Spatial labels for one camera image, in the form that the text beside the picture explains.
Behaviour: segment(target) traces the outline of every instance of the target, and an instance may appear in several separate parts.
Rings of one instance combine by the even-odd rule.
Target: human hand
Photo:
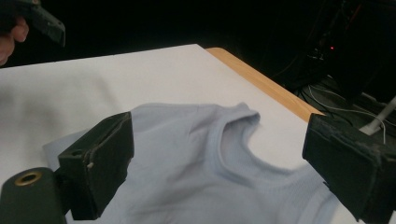
[[[23,42],[29,33],[29,26],[23,17],[16,19],[16,25],[10,33],[0,34],[0,66],[4,65],[8,57],[14,52],[15,42]]]

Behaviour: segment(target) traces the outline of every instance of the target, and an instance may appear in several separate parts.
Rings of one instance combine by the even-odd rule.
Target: black device
[[[357,220],[389,223],[396,206],[396,149],[343,121],[312,114],[303,158]]]
[[[64,47],[64,24],[44,9],[40,0],[0,0],[0,32],[8,33],[18,16],[31,21],[37,30]]]
[[[125,181],[134,156],[131,113],[103,119],[63,151],[60,167],[37,167],[12,176],[2,187],[0,223],[64,224],[95,220]]]

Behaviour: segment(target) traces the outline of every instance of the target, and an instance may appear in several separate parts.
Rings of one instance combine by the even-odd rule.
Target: dark background
[[[385,103],[396,94],[393,1],[42,0],[42,7],[64,23],[65,47],[31,27],[4,67],[198,44],[227,49],[290,91],[329,74],[351,102],[363,91]]]

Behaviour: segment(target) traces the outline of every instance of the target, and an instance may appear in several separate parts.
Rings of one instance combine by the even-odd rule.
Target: t-shirt
[[[260,115],[246,104],[147,104],[131,114],[128,176],[102,216],[82,223],[331,221],[338,201],[309,164],[284,169],[250,152],[248,139]],[[51,168],[84,133],[44,146]]]

